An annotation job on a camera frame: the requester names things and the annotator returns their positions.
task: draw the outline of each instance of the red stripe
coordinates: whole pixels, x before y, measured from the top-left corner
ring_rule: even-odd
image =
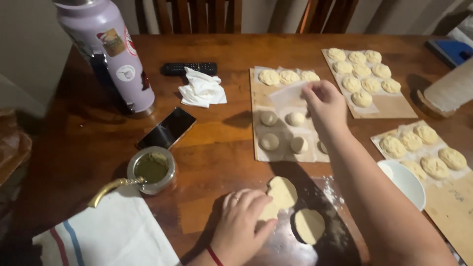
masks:
[[[58,244],[59,248],[59,253],[61,255],[61,260],[62,260],[62,265],[63,266],[69,266],[69,260],[67,259],[66,255],[66,248],[64,247],[64,243],[62,242],[62,239],[59,237],[58,232],[56,231],[56,228],[51,228],[49,229],[51,232],[51,235],[53,236],[54,240],[56,240],[56,243]]]
[[[223,266],[223,264],[220,262],[219,258],[217,258],[217,255],[215,255],[215,252],[213,252],[212,248],[210,247],[210,245],[207,247],[207,251],[209,252],[210,256],[213,258],[213,261],[215,261],[215,263],[218,265],[218,266]]]

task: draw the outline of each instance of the smartphone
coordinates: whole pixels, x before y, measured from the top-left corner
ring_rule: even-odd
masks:
[[[196,122],[195,117],[176,107],[136,145],[139,149],[158,146],[171,148]]]

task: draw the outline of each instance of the kitchen towel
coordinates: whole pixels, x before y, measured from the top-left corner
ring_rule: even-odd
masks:
[[[185,67],[186,77],[189,85],[180,86],[179,91],[182,94],[181,103],[190,106],[199,106],[209,108],[210,104],[226,104],[227,97],[225,90],[217,76],[211,77]]]
[[[122,186],[33,238],[48,266],[178,266],[174,252],[134,186]]]

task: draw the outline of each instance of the thermos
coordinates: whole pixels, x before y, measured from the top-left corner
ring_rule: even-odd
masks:
[[[118,7],[110,0],[53,2],[59,24],[114,106],[124,115],[150,115],[155,96]]]

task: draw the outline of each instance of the sticker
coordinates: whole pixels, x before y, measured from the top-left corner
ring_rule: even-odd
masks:
[[[131,55],[138,55],[135,50],[135,45],[133,44],[133,41],[131,40],[131,36],[128,33],[128,29],[125,26],[125,39],[126,39],[126,50],[131,54]]]
[[[78,40],[70,32],[66,31],[66,29],[64,29],[64,31],[69,36],[69,38],[71,39],[72,43],[77,48],[77,50],[79,50],[80,55],[84,57],[87,63],[90,63],[90,57],[92,56],[92,49],[89,46],[87,46],[83,41]]]
[[[148,77],[145,74],[145,71],[141,72],[141,83],[143,84],[143,88],[141,90],[147,90],[151,86],[149,85]]]
[[[124,65],[117,70],[117,77],[121,81],[130,81],[135,78],[135,68],[131,65]]]
[[[102,42],[105,51],[107,51],[107,54],[111,57],[121,54],[126,49],[123,40],[120,38],[115,28],[97,33],[97,38]]]

